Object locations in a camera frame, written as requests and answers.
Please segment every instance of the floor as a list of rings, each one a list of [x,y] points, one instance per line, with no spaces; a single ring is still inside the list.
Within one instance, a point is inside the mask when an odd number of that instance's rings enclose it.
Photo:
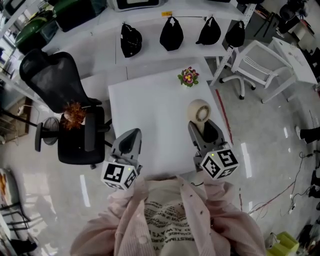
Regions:
[[[211,67],[215,65],[212,60],[208,63]],[[224,70],[221,77],[229,73]],[[262,104],[261,98],[276,86],[276,81],[267,90],[258,85],[252,91],[248,86],[245,100],[239,100],[240,86],[235,80],[224,84],[217,82],[212,88],[220,107],[218,94],[221,98],[234,152],[240,162],[239,169],[228,180],[236,188],[233,203],[247,213],[292,184],[301,163],[299,153],[306,155],[316,148],[315,144],[306,145],[299,140],[294,127],[313,128],[313,122],[319,126],[318,94],[310,88],[290,102],[286,101],[284,94],[279,94]],[[43,106],[36,105],[36,109],[31,111],[33,122],[42,122],[53,115]],[[57,144],[47,146],[42,143],[41,152],[36,152],[35,132],[36,129],[31,127],[29,135],[19,138],[18,146],[14,142],[1,146],[0,163],[14,172],[25,211],[35,220],[30,233],[39,240],[41,249],[34,255],[68,255],[75,236],[88,220],[106,209],[107,196],[113,190],[100,182],[100,166],[91,170],[89,166],[59,162]],[[303,160],[294,194],[302,194],[309,187],[315,164],[316,156]],[[83,177],[88,200],[83,197]],[[307,222],[312,223],[318,217],[316,205],[319,200],[305,195],[296,197],[296,207],[288,214],[292,188],[251,215],[265,239],[271,232],[281,231],[297,236]]]

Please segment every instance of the white table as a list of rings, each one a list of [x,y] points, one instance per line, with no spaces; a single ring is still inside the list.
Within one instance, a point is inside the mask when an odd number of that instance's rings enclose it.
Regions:
[[[108,87],[112,124],[116,137],[139,128],[142,146],[139,162],[148,178],[173,176],[195,170],[197,152],[188,131],[187,109],[196,99],[211,106],[210,119],[231,145],[223,118],[198,64],[186,63],[199,71],[199,83],[191,88],[177,77],[182,69],[148,75]]]
[[[267,97],[262,99],[262,103],[270,101],[274,96],[278,95],[295,82],[299,82],[300,86],[304,87],[310,87],[318,83],[311,67],[299,48],[275,37],[273,37],[272,42],[268,47],[284,58],[292,66],[293,72],[292,76],[288,80],[281,84]],[[292,100],[294,96],[295,95],[292,95],[287,98],[287,101]]]

